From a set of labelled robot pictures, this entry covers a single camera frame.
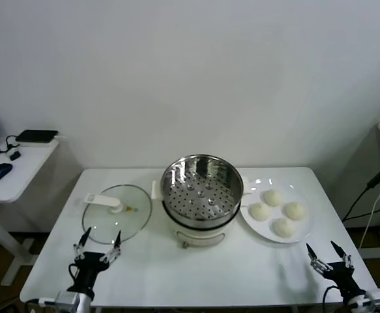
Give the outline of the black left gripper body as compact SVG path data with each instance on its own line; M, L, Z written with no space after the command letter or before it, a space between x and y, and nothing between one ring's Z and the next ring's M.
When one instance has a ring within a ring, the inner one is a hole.
M91 299L95 298L93 288L96 278L100 272L109 268L108 263L99 261L103 255L97 252L84 252L84 259L74 260L74 263L68 266L68 272L73 281L68 291L83 293Z

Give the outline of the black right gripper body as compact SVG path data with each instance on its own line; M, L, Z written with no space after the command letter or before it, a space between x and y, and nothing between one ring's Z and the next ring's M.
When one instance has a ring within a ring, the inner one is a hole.
M346 267L345 262L332 262L328 266L330 268L323 272L323 277L336 284L343 299L352 299L366 293L353 278L354 267Z

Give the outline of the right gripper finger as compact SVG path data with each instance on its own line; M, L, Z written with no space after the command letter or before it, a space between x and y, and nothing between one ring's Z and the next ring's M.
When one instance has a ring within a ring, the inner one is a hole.
M347 254L343 248L339 245L337 245L334 241L330 242L334 250L336 251L337 255L342 259L342 261L345 263L346 268L353 268L353 263L351 261L351 255Z
M306 244L306 248L310 258L310 265L317 273L326 273L332 270L332 267L329 264L321 261L317 257L316 253L309 244Z

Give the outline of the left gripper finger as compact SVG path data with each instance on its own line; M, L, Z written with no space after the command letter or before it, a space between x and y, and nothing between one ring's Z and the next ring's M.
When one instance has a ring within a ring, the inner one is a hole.
M83 253L83 248L84 248L84 246L85 246L85 244L89 238L90 232L91 232L91 227L88 227L86 232L80 237L80 240L78 241L78 243L73 245L74 254L75 254L74 259L75 260L84 259L85 256Z
M105 253L99 261L103 263L113 263L121 255L121 231L118 232L116 239L113 242L113 247Z

